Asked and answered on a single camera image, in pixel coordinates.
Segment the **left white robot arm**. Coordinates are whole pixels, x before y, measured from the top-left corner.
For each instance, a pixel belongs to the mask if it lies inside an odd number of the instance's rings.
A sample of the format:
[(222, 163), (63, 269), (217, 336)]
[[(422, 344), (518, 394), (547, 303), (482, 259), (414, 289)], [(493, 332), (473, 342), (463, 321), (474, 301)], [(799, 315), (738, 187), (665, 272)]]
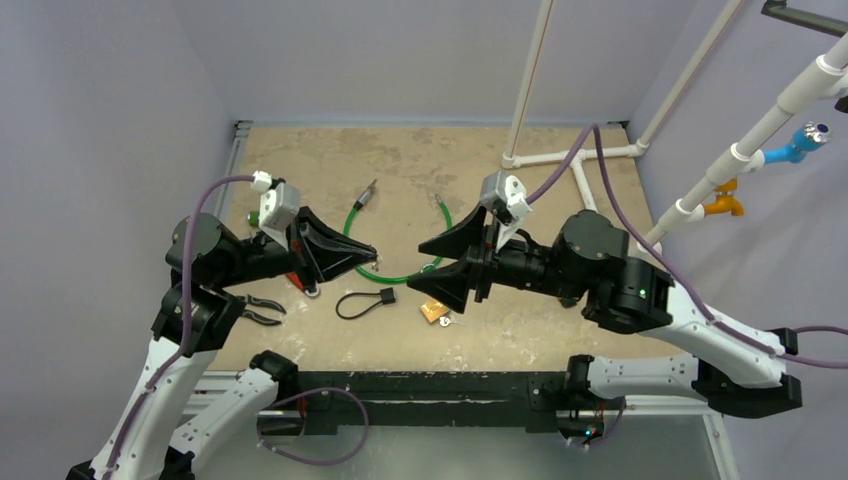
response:
[(255, 355), (221, 396), (190, 420), (183, 412), (225, 345), (248, 300), (230, 288), (295, 273), (310, 287), (375, 260), (376, 250), (301, 208), (284, 230), (236, 237), (217, 217), (181, 222), (167, 253), (172, 284), (154, 320), (132, 399), (100, 452), (73, 466), (72, 479), (192, 479), (244, 423), (268, 407), (308, 397), (297, 365), (280, 354)]

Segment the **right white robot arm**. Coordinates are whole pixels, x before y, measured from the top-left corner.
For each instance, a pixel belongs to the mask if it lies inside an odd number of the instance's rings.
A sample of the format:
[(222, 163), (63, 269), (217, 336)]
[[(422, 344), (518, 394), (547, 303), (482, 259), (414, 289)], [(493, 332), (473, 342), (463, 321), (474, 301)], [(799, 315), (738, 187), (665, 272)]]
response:
[(746, 419), (801, 406), (801, 383), (784, 362), (798, 347), (794, 331), (757, 330), (698, 308), (680, 281), (631, 256), (629, 234), (606, 217), (590, 210), (570, 216), (549, 246), (524, 230), (498, 245), (500, 229), (485, 217), (478, 208), (423, 242), (421, 252), (449, 264), (411, 276), (409, 287), (457, 313), (486, 299), (494, 285), (527, 290), (581, 303), (583, 318), (601, 329), (677, 348), (674, 355), (630, 360), (572, 356), (558, 390), (569, 404), (676, 396)]

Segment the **green cable lock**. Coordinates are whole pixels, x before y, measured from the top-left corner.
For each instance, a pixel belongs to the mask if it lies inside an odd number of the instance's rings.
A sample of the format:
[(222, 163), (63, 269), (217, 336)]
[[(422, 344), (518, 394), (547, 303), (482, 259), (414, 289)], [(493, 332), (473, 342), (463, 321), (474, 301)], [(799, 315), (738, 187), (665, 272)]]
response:
[[(348, 213), (348, 215), (345, 219), (345, 223), (344, 223), (344, 226), (343, 226), (343, 234), (345, 236), (350, 235), (350, 231), (352, 229), (352, 224), (355, 220), (355, 217), (357, 216), (359, 211), (362, 210), (369, 203), (369, 201), (371, 200), (371, 198), (375, 194), (375, 192), (376, 192), (376, 182), (377, 182), (377, 180), (373, 180), (372, 182), (370, 182), (368, 184), (368, 186), (365, 188), (365, 190), (354, 201), (354, 203), (351, 207), (351, 210), (349, 211), (349, 213)], [(435, 201), (436, 201), (436, 203), (437, 203), (437, 205), (438, 205), (438, 207), (439, 207), (439, 209), (440, 209), (440, 211), (441, 211), (441, 213), (444, 217), (444, 220), (445, 220), (445, 223), (446, 223), (446, 228), (447, 229), (452, 228), (453, 227), (453, 218), (452, 218), (452, 215), (451, 215), (445, 201), (442, 199), (442, 197), (438, 193), (434, 194), (434, 199), (435, 199)], [(433, 271), (442, 262), (443, 262), (443, 258), (441, 256), (436, 256), (432, 261), (424, 264), (418, 271), (414, 272), (414, 274), (426, 273), (426, 272), (429, 272), (429, 271)], [(405, 284), (407, 282), (408, 278), (410, 277), (410, 275), (386, 277), (386, 276), (379, 275), (376, 271), (372, 272), (372, 271), (366, 270), (364, 267), (357, 267), (355, 269), (355, 271), (360, 276), (365, 278), (366, 280), (369, 280), (371, 282), (375, 282), (377, 284), (390, 285), (390, 286)]]

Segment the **brass padlock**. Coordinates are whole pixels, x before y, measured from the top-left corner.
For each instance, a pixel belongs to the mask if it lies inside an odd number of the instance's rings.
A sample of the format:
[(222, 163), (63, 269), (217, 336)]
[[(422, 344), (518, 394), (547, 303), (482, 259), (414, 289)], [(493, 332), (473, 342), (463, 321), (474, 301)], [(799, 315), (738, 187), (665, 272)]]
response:
[(429, 300), (419, 307), (422, 316), (429, 324), (438, 323), (450, 313), (450, 309), (437, 300)]

